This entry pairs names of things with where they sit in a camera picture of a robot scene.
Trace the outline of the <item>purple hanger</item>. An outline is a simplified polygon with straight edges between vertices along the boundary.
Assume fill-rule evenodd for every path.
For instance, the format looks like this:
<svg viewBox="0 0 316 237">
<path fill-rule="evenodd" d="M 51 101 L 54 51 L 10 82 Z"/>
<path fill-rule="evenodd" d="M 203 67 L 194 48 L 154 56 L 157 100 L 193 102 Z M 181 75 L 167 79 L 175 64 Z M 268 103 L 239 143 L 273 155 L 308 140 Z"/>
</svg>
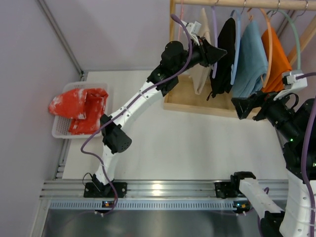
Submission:
<svg viewBox="0 0 316 237">
<path fill-rule="evenodd" d="M 214 46 L 218 46 L 218 28 L 217 28 L 217 18 L 216 18 L 216 9 L 215 5 L 211 7 L 212 9 L 212 18 L 213 18 L 213 32 L 214 32 Z M 212 78 L 214 79 L 217 72 L 217 62 L 213 65 Z"/>
</svg>

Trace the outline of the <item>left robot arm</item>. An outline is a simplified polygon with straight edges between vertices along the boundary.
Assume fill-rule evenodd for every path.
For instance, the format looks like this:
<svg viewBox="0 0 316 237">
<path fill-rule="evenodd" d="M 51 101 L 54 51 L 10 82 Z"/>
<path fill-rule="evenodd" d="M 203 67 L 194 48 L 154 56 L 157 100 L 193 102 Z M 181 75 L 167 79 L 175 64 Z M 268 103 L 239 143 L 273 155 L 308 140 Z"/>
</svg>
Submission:
<svg viewBox="0 0 316 237">
<path fill-rule="evenodd" d="M 169 42 L 161 54 L 160 64 L 151 72 L 140 90 L 119 110 L 102 115 L 102 163 L 92 176 L 92 182 L 103 193 L 110 191 L 117 159 L 114 156 L 132 143 L 125 130 L 155 101 L 167 95 L 179 82 L 178 75 L 195 65 L 209 67 L 226 55 L 226 50 L 212 46 L 205 38 L 190 41 L 185 50 L 179 41 Z"/>
</svg>

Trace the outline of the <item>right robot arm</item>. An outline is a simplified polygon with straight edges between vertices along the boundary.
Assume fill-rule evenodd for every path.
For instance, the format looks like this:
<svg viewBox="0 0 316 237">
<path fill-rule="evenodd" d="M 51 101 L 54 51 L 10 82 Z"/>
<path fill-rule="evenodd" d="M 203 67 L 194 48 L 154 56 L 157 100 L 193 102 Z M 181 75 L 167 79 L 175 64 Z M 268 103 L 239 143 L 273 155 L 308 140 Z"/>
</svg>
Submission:
<svg viewBox="0 0 316 237">
<path fill-rule="evenodd" d="M 243 194 L 258 215 L 263 237 L 314 237 L 316 235 L 316 103 L 308 99 L 295 111 L 277 93 L 261 91 L 248 98 L 232 98 L 239 119 L 254 108 L 254 121 L 267 119 L 286 139 L 282 152 L 286 163 L 288 193 L 286 208 L 276 205 L 250 171 L 231 175 L 234 189 Z"/>
</svg>

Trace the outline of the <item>beige trousers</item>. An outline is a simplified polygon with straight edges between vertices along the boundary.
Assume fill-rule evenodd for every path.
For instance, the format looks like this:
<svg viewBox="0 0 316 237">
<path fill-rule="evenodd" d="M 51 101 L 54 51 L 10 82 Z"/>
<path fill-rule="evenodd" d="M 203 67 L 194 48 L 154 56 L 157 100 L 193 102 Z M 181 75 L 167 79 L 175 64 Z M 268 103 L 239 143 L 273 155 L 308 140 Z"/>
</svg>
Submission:
<svg viewBox="0 0 316 237">
<path fill-rule="evenodd" d="M 201 27 L 197 35 L 204 37 L 208 43 L 211 44 L 210 28 L 205 8 L 202 8 L 200 11 L 199 22 L 201 23 Z M 195 94 L 201 94 L 205 82 L 209 78 L 210 72 L 211 66 L 203 67 L 200 64 L 195 65 L 189 70 L 189 76 L 193 81 Z"/>
</svg>

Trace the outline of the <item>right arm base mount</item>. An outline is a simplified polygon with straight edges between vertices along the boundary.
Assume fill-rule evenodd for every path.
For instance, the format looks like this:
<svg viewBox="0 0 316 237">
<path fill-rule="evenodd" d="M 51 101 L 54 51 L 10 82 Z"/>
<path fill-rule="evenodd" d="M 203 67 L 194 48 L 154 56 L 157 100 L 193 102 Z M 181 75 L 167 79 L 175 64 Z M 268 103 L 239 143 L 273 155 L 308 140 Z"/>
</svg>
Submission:
<svg viewBox="0 0 316 237">
<path fill-rule="evenodd" d="M 236 198 L 238 196 L 238 192 L 235 188 L 235 185 L 232 182 L 215 182 L 215 193 L 217 198 Z"/>
</svg>

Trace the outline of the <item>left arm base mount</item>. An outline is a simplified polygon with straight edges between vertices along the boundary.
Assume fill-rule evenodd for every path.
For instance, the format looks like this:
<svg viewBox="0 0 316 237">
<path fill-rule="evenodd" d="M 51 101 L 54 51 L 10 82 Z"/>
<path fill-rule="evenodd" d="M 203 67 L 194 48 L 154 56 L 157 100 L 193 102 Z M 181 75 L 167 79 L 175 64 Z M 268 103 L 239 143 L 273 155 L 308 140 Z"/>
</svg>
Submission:
<svg viewBox="0 0 316 237">
<path fill-rule="evenodd" d="M 127 193 L 127 183 L 126 182 L 114 182 L 112 183 L 114 186 L 118 198 L 125 197 Z M 115 192 L 114 189 L 110 186 L 110 184 L 103 185 L 96 184 L 93 182 L 88 182 L 85 184 L 84 189 L 84 198 L 114 198 Z"/>
</svg>

